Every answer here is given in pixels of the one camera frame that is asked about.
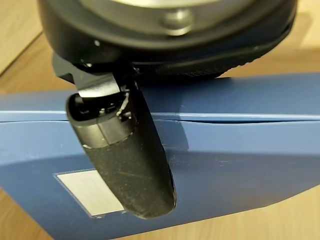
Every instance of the black plastic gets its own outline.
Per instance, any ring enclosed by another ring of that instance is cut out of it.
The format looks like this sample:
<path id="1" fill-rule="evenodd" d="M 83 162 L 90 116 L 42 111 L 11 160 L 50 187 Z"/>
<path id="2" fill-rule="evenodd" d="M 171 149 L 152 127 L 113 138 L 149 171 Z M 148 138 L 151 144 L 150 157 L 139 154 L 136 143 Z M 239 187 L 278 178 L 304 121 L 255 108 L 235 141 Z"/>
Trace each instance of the black plastic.
<path id="1" fill-rule="evenodd" d="M 106 100 L 105 106 L 116 107 L 106 107 L 105 113 L 75 94 L 67 101 L 68 119 L 87 156 L 127 211 L 142 219 L 165 215 L 175 208 L 176 193 L 153 119 L 139 90 L 119 94 L 124 94 L 122 103 L 118 98 Z"/>
<path id="2" fill-rule="evenodd" d="M 157 62 L 201 59 L 274 41 L 292 23 L 297 0 L 258 0 L 210 29 L 179 37 L 126 30 L 94 15 L 77 0 L 38 0 L 38 3 L 47 38 L 54 51 L 67 61 L 152 67 Z"/>

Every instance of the light wood grain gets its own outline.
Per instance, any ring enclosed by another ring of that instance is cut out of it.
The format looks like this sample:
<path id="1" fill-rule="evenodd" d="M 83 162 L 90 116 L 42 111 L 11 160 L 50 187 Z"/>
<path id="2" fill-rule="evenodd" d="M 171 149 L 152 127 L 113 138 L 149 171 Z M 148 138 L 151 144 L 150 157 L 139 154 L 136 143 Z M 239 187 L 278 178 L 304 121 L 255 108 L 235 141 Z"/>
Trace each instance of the light wood grain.
<path id="1" fill-rule="evenodd" d="M 290 36 L 266 56 L 229 71 L 227 76 L 320 72 L 319 0 L 301 0 Z M 73 88 L 56 78 L 51 53 L 40 36 L 0 77 L 0 93 Z M 0 240 L 51 239 L 0 190 Z M 280 203 L 180 226 L 129 236 L 126 240 L 319 240 L 320 187 Z"/>
<path id="2" fill-rule="evenodd" d="M 36 0 L 0 1 L 0 74 L 41 33 Z"/>

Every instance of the white label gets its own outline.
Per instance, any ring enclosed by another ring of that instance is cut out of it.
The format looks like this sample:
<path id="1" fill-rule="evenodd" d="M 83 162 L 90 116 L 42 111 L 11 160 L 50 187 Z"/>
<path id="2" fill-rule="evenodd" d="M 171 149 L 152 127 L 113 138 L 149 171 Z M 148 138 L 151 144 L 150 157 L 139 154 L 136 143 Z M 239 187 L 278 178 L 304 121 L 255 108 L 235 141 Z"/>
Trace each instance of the white label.
<path id="1" fill-rule="evenodd" d="M 124 210 L 96 170 L 58 173 L 56 177 L 92 217 Z"/>

